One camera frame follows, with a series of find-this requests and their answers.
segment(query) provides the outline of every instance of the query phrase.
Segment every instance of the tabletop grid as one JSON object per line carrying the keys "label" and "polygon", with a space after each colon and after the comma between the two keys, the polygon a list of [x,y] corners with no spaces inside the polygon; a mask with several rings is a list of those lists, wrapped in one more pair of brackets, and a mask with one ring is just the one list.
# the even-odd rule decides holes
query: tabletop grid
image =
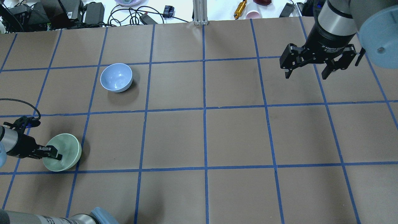
{"label": "tabletop grid", "polygon": [[[300,23],[304,32],[304,36],[305,38],[307,38],[306,35],[306,31],[304,29],[304,25],[302,22],[302,19],[300,19]],[[31,69],[8,69],[8,70],[4,70],[4,65],[7,61],[7,58],[11,52],[11,49],[14,45],[15,39],[17,38],[17,35],[15,35],[13,42],[11,43],[11,46],[8,50],[8,53],[5,57],[5,60],[0,68],[0,75],[1,72],[3,71],[31,71],[31,70],[47,70],[45,79],[43,81],[43,85],[41,87],[41,91],[38,97],[38,100],[36,102],[36,107],[38,107],[39,103],[40,103],[40,99],[41,99],[41,95],[43,93],[43,89],[45,87],[46,84],[46,80],[48,77],[48,74],[50,72],[50,70],[52,69],[68,69],[68,68],[83,68],[83,67],[97,67],[97,71],[96,71],[96,77],[93,83],[93,88],[92,88],[92,93],[91,93],[91,98],[90,98],[90,104],[89,104],[89,108],[87,113],[71,113],[71,114],[42,114],[42,116],[79,116],[79,115],[85,115],[87,116],[86,119],[86,124],[85,124],[85,128],[84,128],[84,132],[83,132],[83,138],[82,138],[82,147],[84,146],[84,140],[85,140],[85,136],[86,136],[86,132],[87,132],[87,128],[88,128],[88,123],[89,123],[89,119],[90,119],[90,115],[92,114],[115,114],[115,113],[143,113],[144,114],[144,124],[143,124],[143,133],[142,133],[142,144],[141,144],[141,152],[140,152],[140,163],[139,163],[139,169],[114,169],[114,170],[80,170],[79,169],[79,164],[80,162],[77,163],[77,166],[75,168],[74,171],[62,171],[62,172],[58,172],[57,174],[74,174],[74,178],[73,178],[73,183],[72,183],[72,188],[70,191],[70,197],[68,200],[68,207],[67,207],[67,212],[66,212],[66,217],[69,217],[69,212],[70,212],[70,206],[72,203],[72,198],[73,198],[73,193],[74,193],[74,187],[76,184],[76,178],[79,174],[81,173],[124,173],[124,172],[137,172],[138,173],[138,184],[137,184],[137,197],[136,197],[136,207],[135,207],[135,217],[134,217],[134,224],[137,223],[137,219],[138,219],[138,210],[139,210],[139,200],[140,200],[140,183],[141,183],[141,175],[142,172],[161,172],[161,171],[182,171],[182,170],[204,170],[204,174],[205,174],[205,202],[206,202],[206,223],[210,223],[211,220],[209,220],[209,187],[208,187],[208,177],[207,177],[207,172],[208,170],[214,170],[214,169],[274,169],[275,172],[275,182],[276,182],[276,193],[277,193],[277,198],[278,198],[278,204],[279,204],[279,211],[280,211],[280,217],[281,217],[281,222],[284,223],[284,215],[283,215],[283,201],[281,199],[281,192],[279,189],[279,178],[278,178],[278,172],[277,169],[278,168],[294,168],[294,167],[342,167],[343,169],[343,173],[344,173],[344,177],[345,177],[345,181],[347,184],[347,189],[349,192],[349,196],[351,199],[351,203],[354,209],[354,214],[355,214],[355,218],[357,223],[361,223],[360,221],[360,217],[358,215],[357,212],[357,208],[355,205],[355,200],[353,197],[353,193],[351,191],[351,186],[350,186],[350,182],[349,182],[349,178],[347,175],[347,171],[345,169],[346,166],[362,166],[362,165],[391,165],[391,164],[398,164],[398,161],[375,161],[375,162],[357,162],[357,163],[345,163],[340,147],[339,147],[339,141],[336,135],[336,131],[334,128],[334,124],[333,124],[333,120],[332,117],[330,115],[330,111],[329,111],[329,105],[345,105],[345,104],[386,104],[388,106],[388,109],[391,113],[392,119],[394,121],[394,124],[396,126],[396,128],[398,129],[398,122],[397,119],[394,115],[394,112],[390,106],[390,103],[394,103],[394,102],[398,102],[398,100],[388,100],[386,97],[386,94],[383,91],[382,85],[380,83],[380,81],[378,80],[377,74],[374,70],[374,68],[372,67],[372,64],[369,60],[369,57],[366,55],[366,59],[367,62],[372,70],[372,73],[375,77],[375,80],[380,88],[380,91],[383,94],[384,100],[378,100],[378,101],[363,101],[363,102],[327,102],[326,100],[326,96],[325,93],[323,91],[323,87],[322,87],[322,83],[319,77],[319,73],[318,70],[316,68],[316,66],[314,65],[314,69],[315,69],[315,73],[317,76],[317,80],[319,83],[319,87],[321,89],[321,93],[322,93],[322,97],[324,102],[319,102],[319,103],[303,103],[303,104],[267,104],[267,99],[266,99],[266,95],[265,95],[265,91],[264,91],[264,85],[263,85],[263,77],[262,77],[262,71],[261,71],[261,65],[260,65],[260,59],[271,59],[271,58],[279,58],[279,56],[271,56],[271,57],[261,57],[259,55],[259,51],[258,51],[258,46],[257,46],[257,40],[256,40],[256,34],[255,34],[255,27],[253,25],[253,21],[250,20],[250,25],[251,25],[251,29],[252,29],[252,35],[253,35],[253,39],[254,39],[254,44],[255,44],[255,48],[256,48],[256,57],[248,57],[248,58],[225,58],[225,59],[205,59],[205,26],[202,26],[202,49],[203,49],[203,58],[200,60],[188,60],[188,61],[163,61],[163,62],[152,62],[152,55],[153,55],[153,45],[154,45],[154,37],[155,37],[155,25],[153,25],[152,27],[152,40],[151,40],[151,50],[150,50],[150,59],[149,62],[147,63],[128,63],[128,65],[149,65],[149,75],[148,75],[148,84],[147,84],[147,89],[146,89],[146,103],[145,103],[145,110],[135,110],[135,111],[110,111],[110,112],[91,112],[91,105],[92,105],[92,101],[93,101],[93,97],[94,97],[94,92],[95,92],[95,88],[97,85],[97,77],[98,77],[98,73],[99,73],[99,69],[100,67],[104,67],[104,66],[108,66],[108,64],[101,64],[101,59],[102,59],[102,54],[103,54],[103,49],[105,47],[105,41],[106,41],[106,37],[107,37],[107,32],[108,32],[108,28],[105,28],[105,35],[103,38],[103,43],[102,43],[102,48],[101,48],[101,55],[99,57],[99,61],[97,65],[85,65],[85,66],[71,66],[71,67],[51,67],[54,56],[56,54],[57,51],[57,47],[62,35],[62,30],[59,32],[59,36],[57,39],[57,44],[56,47],[54,49],[50,64],[47,68],[31,68]],[[258,63],[258,70],[259,70],[259,79],[260,79],[260,83],[261,83],[261,91],[262,91],[262,97],[263,97],[263,101],[264,104],[262,105],[249,105],[249,106],[223,106],[223,107],[207,107],[206,106],[206,62],[207,61],[233,61],[233,60],[251,60],[251,59],[256,59],[257,63]],[[150,75],[151,75],[151,68],[153,64],[163,64],[163,63],[191,63],[191,62],[202,62],[203,64],[203,107],[198,107],[198,108],[165,108],[165,109],[155,109],[155,110],[149,110],[148,109],[148,101],[149,101],[149,94],[150,94]],[[329,122],[330,122],[330,126],[333,132],[333,136],[336,142],[336,146],[337,146],[337,150],[338,150],[338,154],[339,154],[339,158],[340,158],[340,163],[321,163],[321,164],[278,164],[277,160],[275,158],[275,151],[274,151],[274,146],[273,146],[273,138],[272,138],[272,129],[271,129],[271,125],[270,125],[270,120],[269,120],[269,112],[268,112],[268,108],[270,107],[287,107],[287,106],[319,106],[319,105],[323,105],[326,108],[328,117],[329,117]],[[268,129],[268,134],[269,134],[269,140],[270,140],[270,144],[271,144],[271,154],[272,154],[272,161],[273,164],[272,165],[245,165],[245,166],[208,166],[207,164],[207,130],[206,130],[206,111],[207,110],[226,110],[226,109],[235,109],[235,108],[264,108],[265,109],[265,114],[266,114],[266,121],[267,121],[267,129]],[[156,168],[156,169],[143,169],[142,168],[142,161],[143,161],[143,157],[144,157],[144,143],[145,143],[145,131],[146,131],[146,120],[147,120],[147,115],[148,113],[156,113],[156,112],[165,112],[165,111],[184,111],[184,110],[202,110],[203,111],[203,136],[204,136],[204,166],[201,167],[175,167],[175,168]],[[1,115],[0,118],[13,118],[13,117],[20,117],[22,115]],[[7,191],[7,195],[6,198],[4,200],[3,206],[2,208],[4,209],[6,207],[6,203],[8,200],[8,196],[10,194],[10,191],[12,189],[12,185],[13,185],[13,181],[16,175],[37,175],[37,174],[56,174],[54,172],[51,171],[17,171],[18,166],[19,166],[20,160],[17,161],[16,163],[16,167],[14,169],[13,172],[0,172],[0,175],[12,175],[12,179]]]}

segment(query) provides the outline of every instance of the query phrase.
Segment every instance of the bowl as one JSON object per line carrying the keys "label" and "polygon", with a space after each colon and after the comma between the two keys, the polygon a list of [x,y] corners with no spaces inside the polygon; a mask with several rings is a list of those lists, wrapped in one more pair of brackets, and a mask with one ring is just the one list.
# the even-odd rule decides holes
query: bowl
{"label": "bowl", "polygon": [[128,65],[116,63],[106,67],[100,81],[102,87],[110,92],[123,92],[131,86],[133,72]]}
{"label": "bowl", "polygon": [[137,5],[138,3],[140,3],[142,0],[132,0],[130,3],[128,4],[124,4],[123,0],[115,0],[116,3],[118,3],[119,5],[122,6],[133,6],[133,5]]}
{"label": "bowl", "polygon": [[82,146],[79,140],[68,133],[53,137],[47,145],[52,145],[62,155],[61,161],[52,158],[43,158],[44,166],[53,171],[60,172],[73,167],[82,155]]}

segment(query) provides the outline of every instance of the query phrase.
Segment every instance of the blue plastic cap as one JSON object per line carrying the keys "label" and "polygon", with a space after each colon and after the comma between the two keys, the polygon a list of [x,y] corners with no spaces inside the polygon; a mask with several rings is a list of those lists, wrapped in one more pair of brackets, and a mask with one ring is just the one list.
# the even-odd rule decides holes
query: blue plastic cap
{"label": "blue plastic cap", "polygon": [[0,142],[0,167],[2,167],[7,161],[7,154],[4,145]]}
{"label": "blue plastic cap", "polygon": [[116,219],[103,208],[97,207],[92,210],[91,213],[101,224],[119,224]]}
{"label": "blue plastic cap", "polygon": [[359,40],[371,61],[383,68],[398,68],[398,5],[383,9],[366,20]]}

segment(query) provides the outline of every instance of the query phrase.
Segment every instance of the dark red object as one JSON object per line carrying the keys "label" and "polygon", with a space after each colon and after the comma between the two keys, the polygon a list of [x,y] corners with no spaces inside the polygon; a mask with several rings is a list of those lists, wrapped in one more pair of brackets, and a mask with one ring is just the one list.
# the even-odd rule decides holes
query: dark red object
{"label": "dark red object", "polygon": [[262,6],[267,6],[272,3],[272,0],[253,0],[253,2]]}

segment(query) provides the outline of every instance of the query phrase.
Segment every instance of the blue bowl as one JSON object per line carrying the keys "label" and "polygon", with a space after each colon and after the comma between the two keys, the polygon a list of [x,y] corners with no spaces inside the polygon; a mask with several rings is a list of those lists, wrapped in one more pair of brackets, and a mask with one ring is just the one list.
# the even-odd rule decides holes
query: blue bowl
{"label": "blue bowl", "polygon": [[131,86],[133,72],[128,65],[116,63],[102,72],[100,81],[102,87],[108,91],[123,92]]}

